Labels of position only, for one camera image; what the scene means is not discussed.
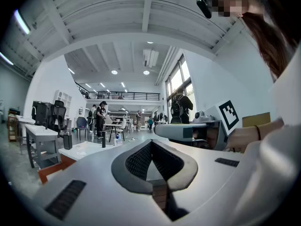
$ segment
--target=white ceiling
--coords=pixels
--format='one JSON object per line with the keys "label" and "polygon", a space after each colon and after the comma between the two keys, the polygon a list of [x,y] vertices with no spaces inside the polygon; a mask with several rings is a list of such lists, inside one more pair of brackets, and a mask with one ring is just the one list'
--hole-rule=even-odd
{"label": "white ceiling", "polygon": [[[79,83],[153,83],[156,72],[139,76],[143,48],[159,51],[158,70],[169,46],[213,57],[215,45],[237,20],[215,14],[208,20],[196,0],[28,0],[19,10],[30,34],[12,18],[0,44],[13,68],[31,78],[43,59],[65,54]],[[112,77],[111,69],[120,69],[120,77]]]}
{"label": "white ceiling", "polygon": [[[87,104],[87,108],[90,109],[93,104]],[[111,112],[119,112],[122,111],[121,108],[125,108],[128,112],[137,112],[138,110],[142,111],[145,110],[145,113],[150,113],[151,111],[155,110],[157,106],[152,105],[108,105],[108,110]]]}

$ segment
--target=white wall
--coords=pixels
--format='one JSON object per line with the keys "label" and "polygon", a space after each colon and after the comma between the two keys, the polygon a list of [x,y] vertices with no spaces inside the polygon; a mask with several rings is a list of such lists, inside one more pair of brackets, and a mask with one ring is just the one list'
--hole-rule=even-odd
{"label": "white wall", "polygon": [[197,110],[206,110],[222,100],[231,100],[239,118],[270,112],[277,118],[268,89],[272,78],[257,48],[239,34],[211,61],[184,51],[189,68]]}
{"label": "white wall", "polygon": [[24,114],[31,116],[32,102],[34,100],[43,102],[54,102],[56,90],[65,92],[72,96],[69,118],[72,120],[74,127],[74,119],[79,116],[79,108],[83,108],[85,113],[86,100],[79,92],[64,56],[60,56],[50,62],[42,62],[38,67],[30,88],[27,93]]}
{"label": "white wall", "polygon": [[7,120],[9,108],[17,109],[23,115],[29,82],[0,63],[0,100],[4,101],[4,119]]}

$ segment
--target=concrete floor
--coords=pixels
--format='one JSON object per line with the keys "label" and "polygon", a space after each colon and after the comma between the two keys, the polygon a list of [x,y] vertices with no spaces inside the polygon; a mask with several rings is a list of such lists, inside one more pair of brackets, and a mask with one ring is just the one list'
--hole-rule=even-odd
{"label": "concrete floor", "polygon": [[[141,130],[132,131],[132,133],[124,133],[125,141],[123,144],[130,143],[128,140],[135,138],[137,141],[145,141],[146,139],[159,139],[160,141],[168,140],[157,136],[153,131]],[[92,133],[89,134],[89,140],[86,138],[84,132],[81,134],[81,140],[76,138],[76,132],[72,133],[72,144],[90,141],[94,143],[101,143],[97,137]],[[114,140],[111,142],[106,140],[107,145],[113,145]],[[58,139],[58,147],[63,147],[63,139]],[[8,130],[6,124],[0,124],[0,163],[7,177],[8,182],[15,190],[23,193],[29,198],[32,198],[36,191],[42,186],[38,176],[39,166],[35,163],[35,168],[31,168],[27,154],[26,145],[22,146],[23,155],[20,154],[19,143],[8,142]]]}

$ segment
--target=person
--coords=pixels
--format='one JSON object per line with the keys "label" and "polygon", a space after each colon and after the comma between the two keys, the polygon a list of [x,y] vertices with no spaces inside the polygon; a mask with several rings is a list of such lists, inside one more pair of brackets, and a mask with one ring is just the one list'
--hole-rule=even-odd
{"label": "person", "polygon": [[193,103],[183,94],[184,90],[180,87],[171,105],[171,123],[189,124],[188,110],[193,110]]}
{"label": "person", "polygon": [[150,130],[151,130],[152,124],[153,124],[153,121],[152,121],[151,115],[150,115],[150,118],[149,118],[149,127],[150,127]]}
{"label": "person", "polygon": [[[282,74],[299,42],[300,30],[293,6],[279,0],[208,0],[208,7],[221,16],[241,17],[258,44],[261,57],[273,81]],[[245,150],[253,141],[263,139],[284,125],[281,119],[258,127],[238,128],[229,137],[227,148]]]}
{"label": "person", "polygon": [[106,109],[104,108],[107,105],[105,101],[102,101],[96,109],[96,128],[97,128],[97,136],[101,137],[101,132],[103,130],[104,125],[104,117],[107,114]]}
{"label": "person", "polygon": [[138,111],[136,114],[136,130],[140,131],[140,124],[141,124],[141,111]]}
{"label": "person", "polygon": [[91,120],[90,122],[90,133],[93,133],[93,124],[95,122],[95,116],[96,116],[96,105],[93,105],[92,108],[89,111],[88,119]]}

